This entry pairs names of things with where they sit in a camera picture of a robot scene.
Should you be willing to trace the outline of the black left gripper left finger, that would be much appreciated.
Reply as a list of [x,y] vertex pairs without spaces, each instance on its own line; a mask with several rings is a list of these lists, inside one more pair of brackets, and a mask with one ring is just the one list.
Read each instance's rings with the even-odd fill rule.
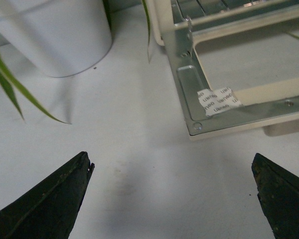
[[0,239],[67,239],[95,165],[80,152],[0,210]]

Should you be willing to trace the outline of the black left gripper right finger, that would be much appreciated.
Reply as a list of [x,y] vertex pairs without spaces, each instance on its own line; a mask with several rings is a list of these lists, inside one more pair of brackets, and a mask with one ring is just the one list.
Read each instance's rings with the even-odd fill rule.
[[276,239],[299,239],[299,177],[256,153],[258,199]]

